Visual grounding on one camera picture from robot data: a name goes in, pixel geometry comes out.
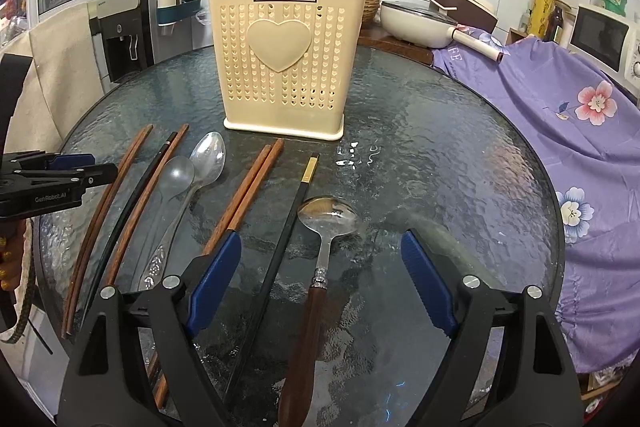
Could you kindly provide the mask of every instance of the round glass table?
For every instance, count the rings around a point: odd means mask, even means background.
[[[63,153],[91,153],[98,162],[117,164],[140,128],[155,124],[102,228],[76,320],[97,258],[127,198],[161,143],[183,123],[191,127],[178,154],[190,155],[212,130],[226,143],[223,174],[192,201],[165,273],[182,273],[199,254],[254,158],[273,142],[267,135],[226,130],[223,119],[213,50],[205,48],[158,64],[110,92],[68,136]],[[555,193],[530,146],[480,96],[436,70],[360,46],[344,137],[337,142],[286,139],[239,229],[238,270],[212,324],[194,341],[219,393],[302,172],[315,152],[319,166],[308,196],[331,194],[349,201],[362,225],[356,235],[336,240],[332,248],[314,399],[305,424],[403,426],[433,379],[449,339],[431,324],[404,268],[401,233],[416,228],[442,245],[456,263],[474,266],[476,275],[491,286],[520,292],[527,284],[537,284],[555,306],[564,259]],[[80,208],[40,219],[36,265],[56,330],[79,246],[102,190],[89,190]],[[179,205],[180,197],[167,207],[155,245]],[[122,291],[137,286],[145,264],[142,246],[157,211],[154,193],[118,275]],[[238,425],[276,423],[278,395],[318,248],[319,236],[297,223],[239,384],[232,410]],[[152,338],[148,331],[141,331],[141,338],[148,360]],[[477,396],[491,380],[497,346],[493,339]],[[175,414],[171,402],[167,407]]]

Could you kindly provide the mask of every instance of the metal spoon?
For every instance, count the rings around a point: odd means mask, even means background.
[[[158,180],[158,192],[160,193],[159,209],[154,216],[154,220],[149,228],[149,233],[146,235],[145,242],[142,245],[140,259],[150,260],[151,251],[154,246],[153,240],[158,233],[160,219],[164,216],[167,204],[171,199],[182,194],[191,186],[195,172],[193,162],[185,156],[174,156],[166,163],[164,168],[162,168]]]
[[[225,166],[225,142],[220,133],[210,132],[206,134],[191,152],[190,159],[195,168],[193,184],[191,184],[191,188],[184,198],[177,216],[164,232],[160,244],[146,264],[138,285],[140,291],[153,288],[162,279],[178,225],[180,225],[180,220],[187,208],[189,208],[196,191],[205,185],[212,184],[220,177]]]
[[[358,227],[358,215],[345,201],[332,196],[305,201],[298,209],[298,219],[320,235],[318,262],[305,303],[305,315],[298,343],[289,360],[287,376],[278,404],[278,425],[300,427],[309,412],[314,393],[314,371],[318,356],[320,318],[326,295],[326,272],[334,238],[348,235]]]

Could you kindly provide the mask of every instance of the pink flower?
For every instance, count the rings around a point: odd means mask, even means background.
[[[602,125],[605,116],[611,118],[618,110],[616,101],[611,98],[613,86],[606,80],[598,84],[597,89],[585,87],[578,93],[578,102],[582,105],[575,110],[579,120],[591,120],[593,125]]]

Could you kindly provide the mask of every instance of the purple tablecloth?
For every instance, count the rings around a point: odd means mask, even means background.
[[[566,241],[556,314],[578,372],[595,371],[640,347],[640,111],[552,42],[504,51],[496,64],[454,43],[434,50],[434,66],[493,103],[545,165]]]

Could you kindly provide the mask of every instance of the blue flower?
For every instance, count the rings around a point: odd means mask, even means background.
[[[505,55],[511,55],[510,52],[507,51],[507,48],[505,48],[498,39],[491,35],[491,33],[482,32],[478,39],[482,42],[485,42],[486,44],[489,44],[494,50],[498,50]]]
[[[564,240],[569,244],[575,243],[589,232],[593,208],[589,203],[584,203],[584,190],[581,188],[571,187],[564,194],[556,192],[556,197],[562,214]]]

